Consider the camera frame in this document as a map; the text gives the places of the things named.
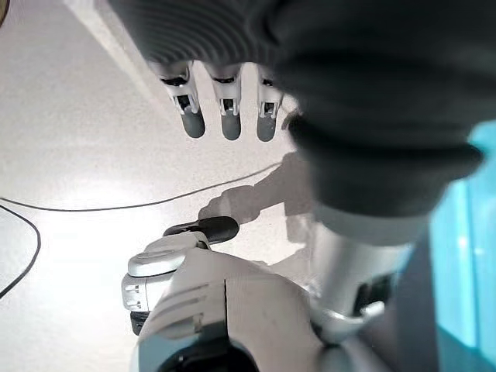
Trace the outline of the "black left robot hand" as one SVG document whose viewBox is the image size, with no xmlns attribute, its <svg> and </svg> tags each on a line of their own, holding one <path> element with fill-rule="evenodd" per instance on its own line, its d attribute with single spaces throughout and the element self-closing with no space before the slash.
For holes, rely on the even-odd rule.
<svg viewBox="0 0 496 372">
<path fill-rule="evenodd" d="M 158 74 L 178 62 L 266 67 L 315 195 L 309 299 L 319 338 L 379 316 L 449 184 L 495 117 L 493 1 L 114 1 Z"/>
</svg>

